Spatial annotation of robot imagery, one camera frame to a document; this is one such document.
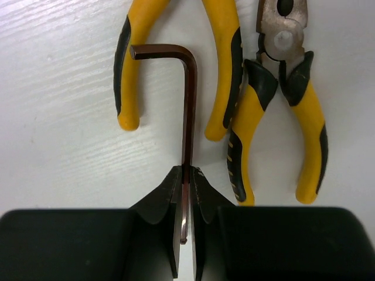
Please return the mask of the long brown hex key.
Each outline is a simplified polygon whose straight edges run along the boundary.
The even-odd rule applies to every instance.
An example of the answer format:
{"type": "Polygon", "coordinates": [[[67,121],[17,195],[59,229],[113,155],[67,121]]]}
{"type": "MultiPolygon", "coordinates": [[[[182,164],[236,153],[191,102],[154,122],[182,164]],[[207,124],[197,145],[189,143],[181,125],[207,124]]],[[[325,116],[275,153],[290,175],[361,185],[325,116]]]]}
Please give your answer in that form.
{"type": "Polygon", "coordinates": [[[183,64],[185,92],[182,138],[182,222],[180,243],[184,245],[188,240],[190,170],[192,167],[197,96],[196,60],[187,48],[176,44],[132,45],[130,53],[134,60],[172,58],[179,59],[183,64]]]}

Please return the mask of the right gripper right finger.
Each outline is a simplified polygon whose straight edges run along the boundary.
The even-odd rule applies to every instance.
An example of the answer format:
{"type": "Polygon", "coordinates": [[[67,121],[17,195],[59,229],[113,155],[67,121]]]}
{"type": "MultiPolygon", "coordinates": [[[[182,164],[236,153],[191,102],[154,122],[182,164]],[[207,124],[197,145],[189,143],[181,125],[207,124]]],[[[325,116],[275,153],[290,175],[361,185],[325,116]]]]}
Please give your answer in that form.
{"type": "Polygon", "coordinates": [[[190,174],[195,280],[373,280],[374,248],[336,207],[239,207],[190,174]]]}

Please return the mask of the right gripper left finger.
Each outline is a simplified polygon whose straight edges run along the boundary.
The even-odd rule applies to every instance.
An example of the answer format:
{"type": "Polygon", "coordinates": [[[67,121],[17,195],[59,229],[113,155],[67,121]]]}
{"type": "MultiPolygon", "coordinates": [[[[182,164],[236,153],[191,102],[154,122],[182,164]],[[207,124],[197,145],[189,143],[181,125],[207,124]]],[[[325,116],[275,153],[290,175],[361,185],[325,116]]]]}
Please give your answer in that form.
{"type": "Polygon", "coordinates": [[[13,210],[1,217],[2,280],[172,280],[182,169],[126,209],[13,210]]]}

